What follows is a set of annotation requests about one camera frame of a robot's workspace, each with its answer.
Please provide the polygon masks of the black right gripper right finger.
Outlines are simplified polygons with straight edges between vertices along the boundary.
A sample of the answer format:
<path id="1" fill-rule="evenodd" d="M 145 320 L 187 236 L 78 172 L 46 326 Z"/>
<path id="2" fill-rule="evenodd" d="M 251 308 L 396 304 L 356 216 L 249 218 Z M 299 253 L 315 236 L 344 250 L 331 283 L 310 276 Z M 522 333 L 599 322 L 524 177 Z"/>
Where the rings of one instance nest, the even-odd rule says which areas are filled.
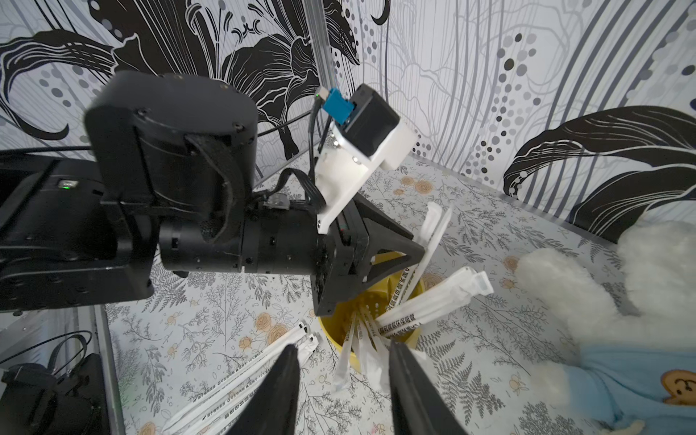
<path id="1" fill-rule="evenodd" d="M 389 378 L 395 434 L 467 434 L 406 344 L 391 342 Z"/>

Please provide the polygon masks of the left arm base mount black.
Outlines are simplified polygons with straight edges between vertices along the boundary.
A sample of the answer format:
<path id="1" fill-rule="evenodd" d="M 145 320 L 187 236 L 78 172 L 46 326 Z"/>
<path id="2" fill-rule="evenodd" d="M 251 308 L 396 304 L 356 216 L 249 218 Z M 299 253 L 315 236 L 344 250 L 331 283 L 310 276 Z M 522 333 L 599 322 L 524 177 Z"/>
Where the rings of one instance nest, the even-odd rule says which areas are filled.
<path id="1" fill-rule="evenodd" d="M 93 336 L 61 333 L 1 359 L 1 433 L 113 433 Z"/>

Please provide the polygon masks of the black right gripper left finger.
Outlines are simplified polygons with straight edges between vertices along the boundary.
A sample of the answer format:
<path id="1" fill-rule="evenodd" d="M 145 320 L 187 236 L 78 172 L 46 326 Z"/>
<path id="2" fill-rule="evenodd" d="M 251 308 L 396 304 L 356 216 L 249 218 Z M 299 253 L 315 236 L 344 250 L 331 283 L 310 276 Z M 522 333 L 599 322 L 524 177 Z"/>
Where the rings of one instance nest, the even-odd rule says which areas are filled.
<path id="1" fill-rule="evenodd" d="M 297 347 L 287 345 L 227 434 L 294 434 L 300 373 Z"/>

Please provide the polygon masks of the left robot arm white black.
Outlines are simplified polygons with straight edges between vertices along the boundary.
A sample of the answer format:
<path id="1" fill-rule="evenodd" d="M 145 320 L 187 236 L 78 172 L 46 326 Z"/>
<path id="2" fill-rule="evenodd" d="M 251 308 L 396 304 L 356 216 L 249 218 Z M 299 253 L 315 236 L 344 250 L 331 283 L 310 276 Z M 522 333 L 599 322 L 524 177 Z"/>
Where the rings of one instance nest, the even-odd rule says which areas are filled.
<path id="1" fill-rule="evenodd" d="M 153 294 L 155 260 L 193 272 L 301 275 L 317 315 L 418 264 L 424 248 L 360 192 L 414 132 L 367 84 L 322 91 L 330 131 L 308 171 L 253 188 L 257 106 L 191 75 L 120 72 L 85 114 L 93 161 L 1 155 L 1 308 L 96 306 Z M 290 178 L 304 199 L 281 193 Z"/>

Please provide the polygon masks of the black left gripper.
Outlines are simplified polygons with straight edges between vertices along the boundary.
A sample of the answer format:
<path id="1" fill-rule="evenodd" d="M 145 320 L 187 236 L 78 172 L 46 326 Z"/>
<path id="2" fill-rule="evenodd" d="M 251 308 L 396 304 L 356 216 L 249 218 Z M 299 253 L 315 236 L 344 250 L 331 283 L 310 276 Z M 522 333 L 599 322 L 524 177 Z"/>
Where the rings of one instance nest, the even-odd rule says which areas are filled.
<path id="1" fill-rule="evenodd" d="M 353 197 L 329 232 L 317 232 L 306 210 L 256 208 L 241 232 L 221 244 L 207 242 L 199 225 L 166 219 L 159 231 L 163 266 L 196 272 L 298 275 L 311 279 L 315 313 L 331 315 L 390 275 L 421 262 L 425 248 L 413 234 L 361 194 Z"/>

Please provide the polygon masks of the white straw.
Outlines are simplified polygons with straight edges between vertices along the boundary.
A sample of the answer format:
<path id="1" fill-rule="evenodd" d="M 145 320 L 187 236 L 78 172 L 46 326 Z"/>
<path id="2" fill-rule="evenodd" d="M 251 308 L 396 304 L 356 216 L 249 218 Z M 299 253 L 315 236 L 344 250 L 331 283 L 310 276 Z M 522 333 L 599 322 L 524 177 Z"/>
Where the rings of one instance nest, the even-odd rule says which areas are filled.
<path id="1" fill-rule="evenodd" d="M 210 406 L 221 399 L 227 398 L 229 391 L 235 389 L 252 374 L 258 372 L 264 364 L 279 355 L 288 344 L 298 343 L 307 333 L 308 327 L 303 322 L 294 326 L 263 351 L 253 356 L 235 372 L 223 377 L 210 389 L 207 389 L 205 393 L 199 395 L 182 410 L 175 413 L 165 423 L 163 434 L 175 434 L 183 430 L 187 424 L 193 422 L 194 418 L 204 411 L 205 405 Z"/>
<path id="2" fill-rule="evenodd" d="M 298 350 L 300 366 L 304 366 L 318 347 L 318 338 L 312 333 L 307 333 L 298 343 L 294 344 Z M 196 416 L 193 422 L 187 424 L 183 430 L 175 434 L 224 434 L 239 418 L 253 394 L 257 392 L 262 381 L 271 370 L 271 364 L 275 363 L 279 355 L 273 357 L 262 368 L 244 380 L 235 389 L 228 392 L 228 397 L 221 399 L 213 405 L 205 405 L 204 411 Z"/>

